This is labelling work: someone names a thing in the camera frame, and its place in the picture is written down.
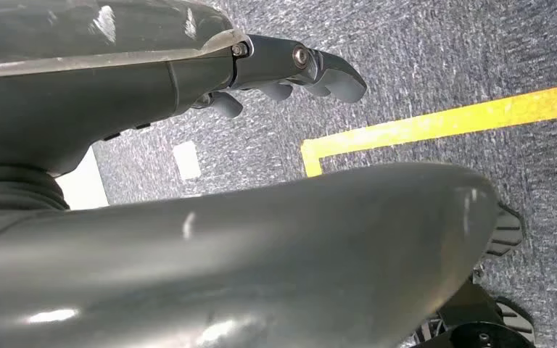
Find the yellow floor marking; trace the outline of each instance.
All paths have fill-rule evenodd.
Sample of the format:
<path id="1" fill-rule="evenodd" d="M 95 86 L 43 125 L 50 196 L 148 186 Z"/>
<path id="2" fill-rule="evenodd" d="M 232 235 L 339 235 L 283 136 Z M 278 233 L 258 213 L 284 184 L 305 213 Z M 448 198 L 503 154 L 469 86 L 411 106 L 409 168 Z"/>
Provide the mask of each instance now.
<path id="1" fill-rule="evenodd" d="M 557 118 L 557 88 L 304 140 L 307 176 L 322 174 L 319 160 L 336 154 Z"/>

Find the carpeted floor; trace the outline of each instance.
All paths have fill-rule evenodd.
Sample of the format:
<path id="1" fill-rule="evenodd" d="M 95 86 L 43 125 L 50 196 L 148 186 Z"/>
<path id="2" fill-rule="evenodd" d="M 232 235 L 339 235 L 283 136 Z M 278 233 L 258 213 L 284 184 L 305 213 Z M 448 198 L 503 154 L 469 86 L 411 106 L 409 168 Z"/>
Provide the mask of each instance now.
<path id="1" fill-rule="evenodd" d="M 218 0 L 248 33 L 342 55 L 367 80 L 347 105 L 304 91 L 280 104 L 237 94 L 243 115 L 192 110 L 94 146 L 112 204 L 264 186 L 304 177 L 300 144 L 352 128 L 557 86 L 557 1 Z M 193 141 L 202 176 L 182 181 L 172 154 Z M 325 171 L 384 162 L 474 168 L 522 212 L 527 238 L 486 262 L 485 286 L 535 319 L 557 347 L 557 120 L 326 158 Z"/>

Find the metal screw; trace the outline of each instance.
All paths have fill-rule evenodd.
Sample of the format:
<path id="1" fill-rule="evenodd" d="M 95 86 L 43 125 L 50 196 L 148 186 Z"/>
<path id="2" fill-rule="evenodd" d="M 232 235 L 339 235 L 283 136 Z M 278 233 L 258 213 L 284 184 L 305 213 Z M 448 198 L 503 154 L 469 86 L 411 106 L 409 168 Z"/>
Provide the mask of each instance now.
<path id="1" fill-rule="evenodd" d="M 308 50 L 304 46 L 294 48 L 294 63 L 300 69 L 304 69 L 308 63 Z"/>
<path id="2" fill-rule="evenodd" d="M 234 57 L 244 57 L 249 54 L 249 47 L 244 42 L 238 42 L 231 47 Z"/>
<path id="3" fill-rule="evenodd" d="M 488 335 L 487 333 L 480 333 L 479 334 L 479 340 L 483 343 L 489 342 L 490 341 L 490 335 Z"/>

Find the black plastic part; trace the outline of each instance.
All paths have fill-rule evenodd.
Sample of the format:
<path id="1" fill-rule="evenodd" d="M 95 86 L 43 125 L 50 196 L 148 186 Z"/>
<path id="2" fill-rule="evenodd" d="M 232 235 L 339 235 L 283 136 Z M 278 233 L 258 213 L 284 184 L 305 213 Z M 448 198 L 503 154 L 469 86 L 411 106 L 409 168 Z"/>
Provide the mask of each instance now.
<path id="1" fill-rule="evenodd" d="M 294 63 L 293 52 L 298 41 L 250 35 L 252 52 L 236 60 L 234 89 L 258 88 L 270 82 L 284 80 L 302 72 Z"/>
<path id="2" fill-rule="evenodd" d="M 0 166 L 0 211 L 67 208 L 61 188 L 50 175 L 25 167 Z"/>
<path id="3" fill-rule="evenodd" d="M 234 118 L 242 112 L 244 107 L 236 98 L 225 92 L 212 92 L 210 94 L 212 104 L 210 107 L 217 110 L 223 116 Z"/>
<path id="4" fill-rule="evenodd" d="M 535 325 L 532 317 L 525 310 L 505 297 L 498 297 L 496 305 L 500 309 L 505 326 L 518 332 L 528 341 L 535 342 Z"/>
<path id="5" fill-rule="evenodd" d="M 498 206 L 497 225 L 486 254 L 500 257 L 515 249 L 524 239 L 524 219 L 504 204 Z"/>
<path id="6" fill-rule="evenodd" d="M 471 272 L 496 201 L 470 170 L 394 164 L 1 211 L 0 347 L 393 347 Z"/>
<path id="7" fill-rule="evenodd" d="M 314 85 L 307 87 L 316 96 L 332 93 L 338 100 L 355 103 L 362 99 L 368 86 L 360 74 L 343 58 L 324 51 L 310 50 L 317 62 L 318 74 Z"/>
<path id="8" fill-rule="evenodd" d="M 470 281 L 465 282 L 438 313 L 446 329 L 477 321 L 503 324 L 494 300 L 481 286 Z"/>
<path id="9" fill-rule="evenodd" d="M 232 28 L 196 1 L 0 0 L 0 75 L 165 62 Z"/>
<path id="10" fill-rule="evenodd" d="M 439 309 L 434 320 L 442 329 L 418 329 L 414 348 L 533 348 L 528 335 L 504 321 L 506 315 L 513 313 L 503 311 L 481 286 L 467 281 Z M 517 329 L 528 328 L 521 324 Z"/>
<path id="11" fill-rule="evenodd" d="M 70 172 L 95 141 L 175 105 L 165 63 L 0 78 L 0 165 Z"/>
<path id="12" fill-rule="evenodd" d="M 269 83 L 259 87 L 259 90 L 275 102 L 280 102 L 289 98 L 289 96 L 292 95 L 294 88 L 290 85 Z"/>
<path id="13" fill-rule="evenodd" d="M 204 57 L 169 63 L 178 91 L 175 115 L 182 114 L 205 94 L 228 87 L 234 76 L 231 49 L 223 49 Z"/>

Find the robotic hand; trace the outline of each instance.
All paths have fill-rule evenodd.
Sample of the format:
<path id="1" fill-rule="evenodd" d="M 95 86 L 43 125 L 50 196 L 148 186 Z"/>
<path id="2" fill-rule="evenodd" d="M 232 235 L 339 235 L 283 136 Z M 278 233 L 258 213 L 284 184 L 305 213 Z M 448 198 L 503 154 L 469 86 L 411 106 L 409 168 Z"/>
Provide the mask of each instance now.
<path id="1" fill-rule="evenodd" d="M 192 1 L 0 1 L 0 165 L 58 176 L 95 141 L 192 107 L 235 117 L 229 91 L 278 101 L 292 85 L 345 102 L 366 92 L 343 59 L 247 36 Z"/>

